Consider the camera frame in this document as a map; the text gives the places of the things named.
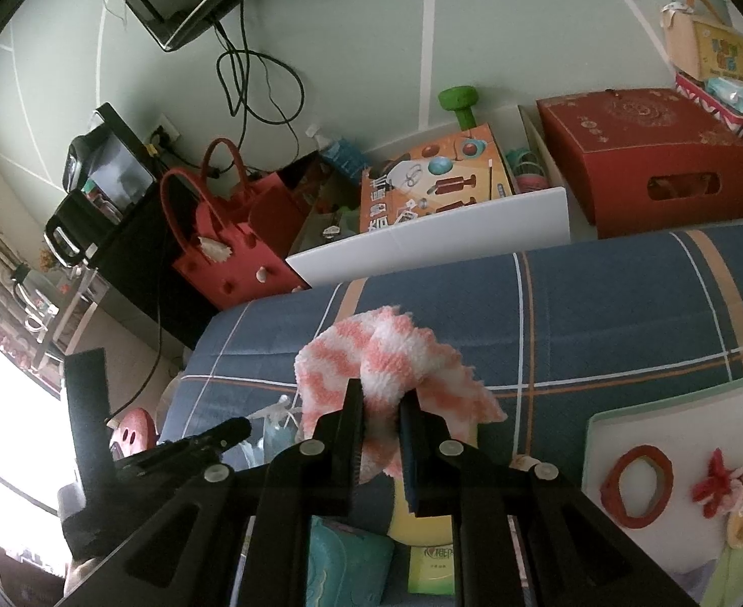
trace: tape ring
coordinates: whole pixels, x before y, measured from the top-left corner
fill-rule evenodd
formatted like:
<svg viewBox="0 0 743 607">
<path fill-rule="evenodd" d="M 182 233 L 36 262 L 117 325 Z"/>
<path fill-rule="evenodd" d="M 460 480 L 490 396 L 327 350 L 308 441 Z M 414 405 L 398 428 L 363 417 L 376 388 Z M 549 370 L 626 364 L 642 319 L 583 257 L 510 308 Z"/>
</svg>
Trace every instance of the tape ring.
<svg viewBox="0 0 743 607">
<path fill-rule="evenodd" d="M 653 498 L 654 503 L 644 515 L 631 516 L 627 513 L 624 500 L 621 498 L 619 481 L 621 475 L 633 461 L 643 459 L 653 467 L 658 475 L 658 487 Z M 607 474 L 600 490 L 602 495 L 602 506 L 611 516 L 627 529 L 643 529 L 652 525 L 669 503 L 672 496 L 672 486 L 675 483 L 675 475 L 672 473 L 672 462 L 669 457 L 654 445 L 639 445 L 621 456 L 613 469 Z"/>
</svg>

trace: red gift bag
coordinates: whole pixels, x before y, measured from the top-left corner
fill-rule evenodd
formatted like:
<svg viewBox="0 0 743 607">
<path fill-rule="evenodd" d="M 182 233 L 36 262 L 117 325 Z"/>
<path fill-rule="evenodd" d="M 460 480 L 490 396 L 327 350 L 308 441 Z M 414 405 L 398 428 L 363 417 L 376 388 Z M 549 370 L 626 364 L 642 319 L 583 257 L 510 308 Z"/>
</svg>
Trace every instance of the red gift bag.
<svg viewBox="0 0 743 607">
<path fill-rule="evenodd" d="M 220 143 L 231 151 L 239 172 L 241 188 L 229 199 L 215 196 L 205 185 L 208 162 Z M 200 194 L 194 241 L 185 239 L 171 210 L 166 194 L 166 181 L 171 176 L 183 176 Z M 184 168 L 169 169 L 161 179 L 161 204 L 183 250 L 172 266 L 220 310 L 308 287 L 285 262 L 305 215 L 275 174 L 253 183 L 247 180 L 245 165 L 233 141 L 220 138 L 211 142 L 199 176 Z M 200 238 L 224 244 L 227 250 L 220 249 L 219 253 L 223 259 L 215 261 L 205 255 L 200 249 Z"/>
</svg>

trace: teal tissue package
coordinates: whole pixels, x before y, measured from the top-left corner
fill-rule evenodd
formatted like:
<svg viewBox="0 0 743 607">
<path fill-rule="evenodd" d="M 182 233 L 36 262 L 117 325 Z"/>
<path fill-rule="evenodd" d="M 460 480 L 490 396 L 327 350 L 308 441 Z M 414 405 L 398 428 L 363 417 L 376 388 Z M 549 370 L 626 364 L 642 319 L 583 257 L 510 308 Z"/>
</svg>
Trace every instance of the teal tissue package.
<svg viewBox="0 0 743 607">
<path fill-rule="evenodd" d="M 394 541 L 312 517 L 307 607 L 377 607 Z"/>
</svg>

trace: pink and white cloth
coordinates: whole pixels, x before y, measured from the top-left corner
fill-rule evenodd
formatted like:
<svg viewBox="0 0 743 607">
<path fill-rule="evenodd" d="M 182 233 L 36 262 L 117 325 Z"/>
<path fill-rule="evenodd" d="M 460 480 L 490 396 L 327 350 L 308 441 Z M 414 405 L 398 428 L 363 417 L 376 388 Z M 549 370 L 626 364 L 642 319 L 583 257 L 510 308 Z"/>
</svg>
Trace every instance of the pink and white cloth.
<svg viewBox="0 0 743 607">
<path fill-rule="evenodd" d="M 334 324 L 295 358 L 305 438 L 312 437 L 319 417 L 341 408 L 348 380 L 358 377 L 366 417 L 361 483 L 382 471 L 402 477 L 397 409 L 414 387 L 422 409 L 444 417 L 456 440 L 467 442 L 472 424 L 506 419 L 458 351 L 437 342 L 429 328 L 414 326 L 409 315 L 384 306 Z"/>
</svg>

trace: wall socket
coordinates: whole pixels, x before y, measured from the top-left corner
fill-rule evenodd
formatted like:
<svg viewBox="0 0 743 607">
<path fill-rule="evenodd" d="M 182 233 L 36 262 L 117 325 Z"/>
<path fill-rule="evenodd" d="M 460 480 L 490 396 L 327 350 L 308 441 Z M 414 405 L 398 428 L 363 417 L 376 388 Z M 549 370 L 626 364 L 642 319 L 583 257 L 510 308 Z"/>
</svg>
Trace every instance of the wall socket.
<svg viewBox="0 0 743 607">
<path fill-rule="evenodd" d="M 153 130 L 157 130 L 159 127 L 163 128 L 163 131 L 169 135 L 169 140 L 174 144 L 179 138 L 180 133 L 177 131 L 177 127 L 175 127 L 172 124 L 172 121 L 170 121 L 166 114 L 161 114 L 158 118 L 158 123 L 155 123 L 155 127 L 153 127 Z"/>
</svg>

